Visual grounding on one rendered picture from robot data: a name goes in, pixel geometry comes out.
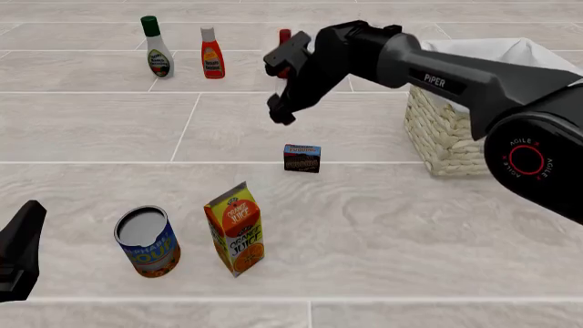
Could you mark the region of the white dressing bottle green cap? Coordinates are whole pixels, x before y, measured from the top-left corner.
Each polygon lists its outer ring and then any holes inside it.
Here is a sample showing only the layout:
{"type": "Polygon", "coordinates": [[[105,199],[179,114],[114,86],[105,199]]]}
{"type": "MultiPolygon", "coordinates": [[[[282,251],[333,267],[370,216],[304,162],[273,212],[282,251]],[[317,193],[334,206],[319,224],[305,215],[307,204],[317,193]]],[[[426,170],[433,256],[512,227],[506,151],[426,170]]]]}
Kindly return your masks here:
{"type": "Polygon", "coordinates": [[[146,36],[148,51],[148,67],[157,78],[171,78],[174,75],[174,59],[166,47],[159,23],[155,16],[146,15],[140,18],[146,36]]]}

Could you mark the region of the alphabet soup can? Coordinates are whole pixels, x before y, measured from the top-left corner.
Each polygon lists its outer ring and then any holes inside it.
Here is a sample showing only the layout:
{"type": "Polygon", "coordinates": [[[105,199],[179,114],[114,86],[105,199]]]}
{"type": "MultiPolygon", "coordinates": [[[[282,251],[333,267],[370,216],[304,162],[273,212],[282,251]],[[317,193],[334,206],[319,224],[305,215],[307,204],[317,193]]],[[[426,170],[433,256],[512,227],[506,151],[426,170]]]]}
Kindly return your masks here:
{"type": "Polygon", "coordinates": [[[158,278],[179,263],[181,249],[160,207],[143,206],[123,215],[114,229],[114,238],[139,275],[158,278]]]}

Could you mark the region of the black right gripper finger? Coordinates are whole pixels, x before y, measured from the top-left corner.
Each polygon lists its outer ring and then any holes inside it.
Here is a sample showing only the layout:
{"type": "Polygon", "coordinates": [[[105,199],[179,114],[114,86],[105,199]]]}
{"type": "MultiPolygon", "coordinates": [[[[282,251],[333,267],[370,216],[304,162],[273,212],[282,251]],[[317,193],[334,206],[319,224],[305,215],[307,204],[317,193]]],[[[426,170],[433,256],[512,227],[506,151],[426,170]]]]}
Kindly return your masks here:
{"type": "Polygon", "coordinates": [[[269,114],[270,114],[270,117],[271,117],[273,122],[275,122],[277,124],[288,126],[295,121],[295,119],[296,119],[296,117],[294,116],[295,112],[305,110],[306,108],[312,108],[315,105],[316,105],[316,103],[301,103],[300,110],[270,110],[269,109],[269,114]]]}
{"type": "Polygon", "coordinates": [[[300,110],[301,103],[298,103],[286,93],[279,95],[274,93],[267,100],[267,106],[270,110],[300,110]]]}

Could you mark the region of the chocolate pudding box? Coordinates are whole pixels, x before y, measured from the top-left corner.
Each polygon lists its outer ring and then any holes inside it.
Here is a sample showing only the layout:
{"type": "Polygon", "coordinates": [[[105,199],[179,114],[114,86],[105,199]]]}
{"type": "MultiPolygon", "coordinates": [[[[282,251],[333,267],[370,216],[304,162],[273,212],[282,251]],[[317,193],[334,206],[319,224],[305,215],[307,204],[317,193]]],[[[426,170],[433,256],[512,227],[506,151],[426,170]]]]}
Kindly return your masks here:
{"type": "Polygon", "coordinates": [[[286,171],[318,173],[321,166],[321,147],[286,144],[283,164],[286,171]]]}

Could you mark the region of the orange sauce bottle white cap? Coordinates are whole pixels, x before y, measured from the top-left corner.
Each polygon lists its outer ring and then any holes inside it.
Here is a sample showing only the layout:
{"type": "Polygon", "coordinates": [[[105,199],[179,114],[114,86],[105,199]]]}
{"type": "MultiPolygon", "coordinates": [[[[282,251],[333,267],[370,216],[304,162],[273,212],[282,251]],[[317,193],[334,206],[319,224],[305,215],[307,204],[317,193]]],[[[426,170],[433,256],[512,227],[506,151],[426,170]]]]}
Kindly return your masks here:
{"type": "Polygon", "coordinates": [[[225,77],[224,59],[215,37],[213,26],[202,26],[201,64],[205,78],[220,79],[225,77]]]}

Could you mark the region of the orange juice carton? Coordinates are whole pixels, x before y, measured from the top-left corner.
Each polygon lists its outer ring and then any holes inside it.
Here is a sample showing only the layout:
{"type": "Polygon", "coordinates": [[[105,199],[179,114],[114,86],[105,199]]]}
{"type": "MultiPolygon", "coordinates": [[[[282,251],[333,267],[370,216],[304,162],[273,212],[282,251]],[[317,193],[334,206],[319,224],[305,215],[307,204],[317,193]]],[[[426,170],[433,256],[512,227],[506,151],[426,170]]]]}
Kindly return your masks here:
{"type": "Polygon", "coordinates": [[[210,201],[204,212],[213,245],[234,277],[264,258],[261,210],[246,182],[210,201]]]}

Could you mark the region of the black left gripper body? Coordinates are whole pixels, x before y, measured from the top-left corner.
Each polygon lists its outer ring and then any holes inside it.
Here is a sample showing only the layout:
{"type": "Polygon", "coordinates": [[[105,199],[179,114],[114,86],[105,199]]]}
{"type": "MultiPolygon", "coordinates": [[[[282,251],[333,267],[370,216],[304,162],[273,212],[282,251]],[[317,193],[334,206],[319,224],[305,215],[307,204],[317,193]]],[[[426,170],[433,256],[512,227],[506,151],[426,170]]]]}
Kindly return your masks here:
{"type": "Polygon", "coordinates": [[[0,264],[0,302],[27,300],[37,281],[37,272],[14,264],[0,264]]]}

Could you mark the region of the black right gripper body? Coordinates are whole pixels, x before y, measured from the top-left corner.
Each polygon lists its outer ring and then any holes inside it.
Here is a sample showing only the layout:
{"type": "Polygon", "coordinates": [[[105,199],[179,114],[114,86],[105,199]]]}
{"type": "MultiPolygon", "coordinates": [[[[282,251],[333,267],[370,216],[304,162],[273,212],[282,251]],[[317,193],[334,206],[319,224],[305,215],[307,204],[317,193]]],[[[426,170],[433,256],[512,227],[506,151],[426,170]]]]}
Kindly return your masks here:
{"type": "Polygon", "coordinates": [[[285,105],[315,105],[350,72],[344,55],[314,51],[301,65],[291,66],[282,93],[285,105]]]}

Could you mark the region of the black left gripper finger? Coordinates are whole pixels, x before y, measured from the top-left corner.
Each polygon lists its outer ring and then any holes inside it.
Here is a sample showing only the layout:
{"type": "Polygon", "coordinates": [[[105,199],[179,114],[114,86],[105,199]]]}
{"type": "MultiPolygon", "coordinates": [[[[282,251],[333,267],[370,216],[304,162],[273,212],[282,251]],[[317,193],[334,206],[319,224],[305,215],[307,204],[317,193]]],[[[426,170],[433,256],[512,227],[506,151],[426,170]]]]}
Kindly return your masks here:
{"type": "Polygon", "coordinates": [[[20,270],[39,273],[39,243],[46,209],[30,200],[0,231],[0,261],[20,270]]]}

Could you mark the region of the woven wicker basket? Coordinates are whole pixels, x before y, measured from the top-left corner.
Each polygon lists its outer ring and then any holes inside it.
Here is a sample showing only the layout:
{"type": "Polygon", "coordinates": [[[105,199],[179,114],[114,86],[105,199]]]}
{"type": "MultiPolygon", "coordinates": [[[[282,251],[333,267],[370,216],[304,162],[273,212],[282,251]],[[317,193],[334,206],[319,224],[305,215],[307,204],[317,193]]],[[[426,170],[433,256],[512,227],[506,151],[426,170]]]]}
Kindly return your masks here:
{"type": "Polygon", "coordinates": [[[404,130],[435,177],[488,174],[484,141],[470,132],[469,112],[420,87],[410,87],[404,130]]]}

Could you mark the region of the red ketchup bottle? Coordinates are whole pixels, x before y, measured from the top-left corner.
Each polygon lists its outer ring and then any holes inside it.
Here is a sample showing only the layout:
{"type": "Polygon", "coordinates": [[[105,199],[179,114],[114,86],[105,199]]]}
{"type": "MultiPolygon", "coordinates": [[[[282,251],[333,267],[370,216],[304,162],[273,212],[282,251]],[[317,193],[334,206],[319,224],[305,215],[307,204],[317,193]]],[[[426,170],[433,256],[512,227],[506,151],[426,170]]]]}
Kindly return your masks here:
{"type": "MultiPolygon", "coordinates": [[[[286,43],[288,40],[290,40],[291,37],[292,37],[292,31],[290,29],[280,29],[279,30],[279,46],[282,46],[284,43],[286,43]]],[[[282,79],[287,79],[289,72],[290,72],[290,68],[285,67],[283,70],[281,70],[278,73],[277,77],[282,78],[282,79]]]]}

